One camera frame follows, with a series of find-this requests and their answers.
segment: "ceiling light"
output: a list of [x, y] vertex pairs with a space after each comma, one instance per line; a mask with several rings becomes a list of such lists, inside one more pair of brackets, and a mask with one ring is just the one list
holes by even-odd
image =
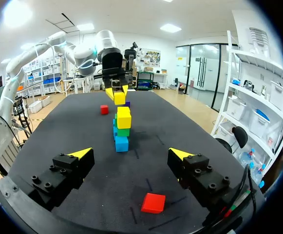
[[4, 23], [11, 28], [24, 25], [32, 17], [30, 8], [18, 0], [10, 1], [3, 14]]
[[169, 32], [169, 33], [176, 33], [176, 32], [178, 32], [178, 31], [181, 30], [181, 28], [179, 28], [179, 27], [177, 27], [177, 26], [175, 26], [175, 25], [172, 25], [172, 24], [170, 24], [170, 23], [165, 24], [165, 25], [162, 26], [160, 29], [161, 29], [161, 30], [164, 30], [164, 31], [166, 31], [166, 32]]
[[77, 28], [80, 31], [94, 30], [94, 25], [92, 23], [80, 24], [80, 25], [77, 25]]
[[26, 43], [26, 44], [24, 44], [23, 46], [21, 46], [20, 48], [22, 49], [22, 50], [28, 50], [28, 49], [30, 49], [31, 47], [33, 47], [35, 44], [33, 44], [33, 43]]
[[9, 58], [6, 58], [6, 59], [4, 59], [2, 62], [0, 62], [0, 63], [8, 63], [10, 61], [10, 59]]

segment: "chair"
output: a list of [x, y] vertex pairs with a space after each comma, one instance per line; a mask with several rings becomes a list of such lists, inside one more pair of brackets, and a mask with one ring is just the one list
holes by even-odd
[[[235, 138], [236, 138], [236, 142], [238, 142], [239, 144], [239, 147], [242, 149], [246, 143], [247, 143], [247, 140], [248, 140], [248, 136], [247, 136], [247, 133], [246, 131], [241, 128], [241, 127], [233, 127], [232, 128], [232, 133], [234, 134]], [[234, 153], [238, 147], [235, 149], [234, 152], [232, 152], [232, 146], [235, 144], [233, 143], [233, 145], [229, 145], [228, 142], [226, 142], [225, 140], [222, 140], [220, 138], [216, 138], [216, 140], [221, 143], [230, 153]]]

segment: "red cube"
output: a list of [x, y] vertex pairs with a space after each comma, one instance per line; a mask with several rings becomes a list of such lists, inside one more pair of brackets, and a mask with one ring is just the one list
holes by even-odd
[[101, 105], [100, 106], [101, 114], [107, 115], [109, 113], [109, 107], [108, 105]]
[[161, 213], [164, 209], [165, 198], [165, 195], [147, 193], [143, 201], [141, 211], [152, 214]]

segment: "blue cube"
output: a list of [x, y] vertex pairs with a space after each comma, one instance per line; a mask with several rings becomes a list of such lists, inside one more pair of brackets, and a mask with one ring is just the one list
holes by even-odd
[[113, 138], [115, 140], [115, 137], [117, 136], [117, 127], [113, 127]]
[[125, 102], [124, 106], [131, 107], [131, 102], [130, 101]]
[[128, 151], [128, 139], [127, 136], [116, 136], [115, 137], [115, 150], [116, 152], [127, 152]]

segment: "poster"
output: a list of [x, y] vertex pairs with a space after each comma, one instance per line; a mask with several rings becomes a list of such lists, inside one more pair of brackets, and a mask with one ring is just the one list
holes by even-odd
[[137, 66], [160, 67], [161, 51], [137, 48]]

